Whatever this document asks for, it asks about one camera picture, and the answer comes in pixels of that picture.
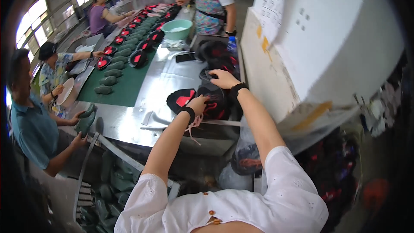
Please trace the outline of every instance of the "hand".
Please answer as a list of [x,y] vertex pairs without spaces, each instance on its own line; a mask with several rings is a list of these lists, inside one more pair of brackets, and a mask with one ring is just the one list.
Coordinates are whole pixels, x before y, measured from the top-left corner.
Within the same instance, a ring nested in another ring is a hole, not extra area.
[[177,5],[182,6],[190,0],[176,0]]
[[237,80],[230,72],[221,70],[221,69],[215,69],[210,70],[208,73],[210,75],[216,75],[219,77],[219,79],[212,79],[211,83],[214,85],[219,86],[222,89],[231,89],[237,84],[240,84],[240,81]]
[[94,58],[99,58],[99,57],[103,57],[105,56],[103,51],[97,51],[97,52],[93,52],[92,55],[94,56]]
[[87,142],[88,142],[88,137],[86,136],[82,139],[82,132],[79,132],[78,136],[76,136],[70,143],[70,146],[73,147],[74,149],[78,149],[82,146],[85,146]]
[[81,111],[81,112],[78,112],[77,114],[75,114],[75,116],[72,119],[69,120],[69,125],[70,126],[75,126],[79,122],[79,115],[81,115],[84,112],[85,111]]
[[203,113],[204,109],[206,108],[205,102],[210,99],[210,96],[203,96],[200,95],[199,97],[193,98],[187,106],[193,109],[195,116],[199,116]]
[[132,10],[132,11],[129,11],[128,13],[126,13],[126,14],[125,14],[125,16],[127,16],[127,17],[128,17],[128,16],[132,16],[132,14],[133,14],[133,13],[134,13],[134,11],[133,11],[133,10]]
[[63,86],[63,85],[58,85],[58,86],[56,86],[55,87],[55,89],[52,91],[52,94],[54,95],[54,96],[58,96],[58,95],[60,95],[62,92],[63,92],[63,89],[64,89],[65,87]]

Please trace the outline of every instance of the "paper notice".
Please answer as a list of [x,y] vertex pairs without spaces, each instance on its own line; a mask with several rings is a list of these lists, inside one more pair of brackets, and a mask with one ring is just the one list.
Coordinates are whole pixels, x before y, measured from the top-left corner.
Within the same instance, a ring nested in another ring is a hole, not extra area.
[[279,32],[282,23],[284,0],[263,0],[260,13],[262,36],[266,37],[269,46]]

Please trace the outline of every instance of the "smartphone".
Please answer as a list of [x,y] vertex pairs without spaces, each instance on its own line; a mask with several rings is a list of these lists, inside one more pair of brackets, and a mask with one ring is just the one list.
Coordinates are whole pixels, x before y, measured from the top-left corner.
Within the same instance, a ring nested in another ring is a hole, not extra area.
[[195,60],[194,53],[176,55],[176,62],[177,63],[184,62],[184,61],[189,61],[189,60]]

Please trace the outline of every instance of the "floral apron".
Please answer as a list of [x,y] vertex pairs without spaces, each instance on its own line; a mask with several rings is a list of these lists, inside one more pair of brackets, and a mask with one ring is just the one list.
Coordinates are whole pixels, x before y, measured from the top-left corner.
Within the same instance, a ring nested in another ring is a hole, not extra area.
[[[219,0],[195,0],[195,7],[200,11],[224,16],[224,9]],[[195,14],[196,33],[217,34],[223,26],[223,20],[206,16],[199,11]]]

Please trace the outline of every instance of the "person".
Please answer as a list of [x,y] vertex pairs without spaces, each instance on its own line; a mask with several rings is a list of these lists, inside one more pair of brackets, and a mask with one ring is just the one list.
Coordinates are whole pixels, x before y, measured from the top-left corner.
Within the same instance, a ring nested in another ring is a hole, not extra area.
[[48,175],[55,177],[79,177],[85,157],[86,138],[79,133],[75,138],[58,129],[58,126],[74,126],[79,112],[67,120],[49,114],[44,104],[30,91],[30,63],[27,49],[13,53],[7,78],[12,94],[11,124],[18,146],[26,157]]
[[213,84],[237,94],[266,171],[266,193],[225,189],[168,201],[168,170],[184,130],[206,107],[209,98],[201,95],[181,109],[155,143],[114,232],[320,232],[328,219],[327,206],[269,113],[229,72],[210,74],[218,77]]
[[[186,5],[190,0],[176,0],[178,5]],[[227,22],[225,33],[235,36],[236,9],[234,0],[195,0],[197,12],[195,14],[196,33],[218,34],[224,20]]]
[[106,38],[115,30],[116,26],[111,23],[116,23],[131,16],[134,11],[127,12],[123,15],[116,16],[109,12],[105,6],[106,0],[94,0],[94,4],[89,12],[89,27],[91,35],[102,33]]
[[40,96],[44,103],[50,103],[63,92],[63,83],[67,80],[66,66],[69,62],[104,56],[103,51],[57,53],[56,48],[56,43],[45,42],[39,49],[39,60],[45,62],[39,75]]

